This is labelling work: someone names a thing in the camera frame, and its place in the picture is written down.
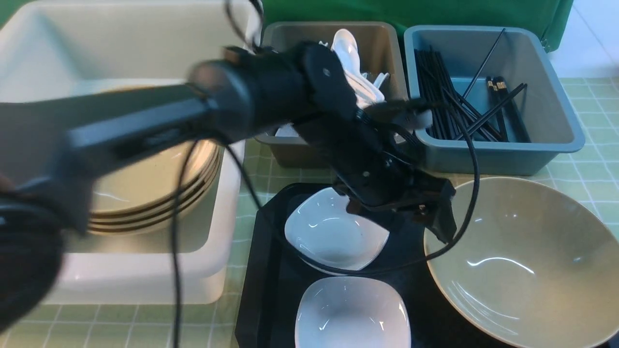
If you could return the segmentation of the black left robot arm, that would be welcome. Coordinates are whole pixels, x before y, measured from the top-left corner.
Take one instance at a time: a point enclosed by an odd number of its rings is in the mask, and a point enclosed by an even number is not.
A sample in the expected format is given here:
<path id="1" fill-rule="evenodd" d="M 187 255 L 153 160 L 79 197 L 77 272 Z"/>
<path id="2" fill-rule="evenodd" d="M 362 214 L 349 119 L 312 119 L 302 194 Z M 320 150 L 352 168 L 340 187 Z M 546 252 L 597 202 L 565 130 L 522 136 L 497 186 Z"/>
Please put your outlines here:
<path id="1" fill-rule="evenodd" d="M 338 176 L 348 211 L 392 211 L 423 224 L 449 251 L 456 231 L 449 180 L 397 152 L 398 125 L 356 105 L 336 53 L 316 42 L 256 54 L 226 47 L 180 85 L 1 104 L 1 330 L 51 291 L 63 230 L 86 233 L 100 177 L 188 141 L 232 145 L 292 124 Z"/>

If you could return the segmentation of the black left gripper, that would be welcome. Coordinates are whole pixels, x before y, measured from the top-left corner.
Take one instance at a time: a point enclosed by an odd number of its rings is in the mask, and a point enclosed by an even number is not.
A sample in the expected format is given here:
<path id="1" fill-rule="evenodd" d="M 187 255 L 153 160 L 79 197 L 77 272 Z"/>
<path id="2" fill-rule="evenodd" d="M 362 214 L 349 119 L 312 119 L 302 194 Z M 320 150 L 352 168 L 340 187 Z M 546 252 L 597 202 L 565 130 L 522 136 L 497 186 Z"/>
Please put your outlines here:
<path id="1" fill-rule="evenodd" d="M 292 126 L 336 172 L 345 194 L 370 211 L 413 211 L 423 205 L 425 227 L 440 242 L 452 242 L 457 232 L 453 185 L 413 165 L 388 163 L 389 141 L 359 119 L 362 111 L 336 53 L 305 41 L 291 55 L 304 92 Z"/>

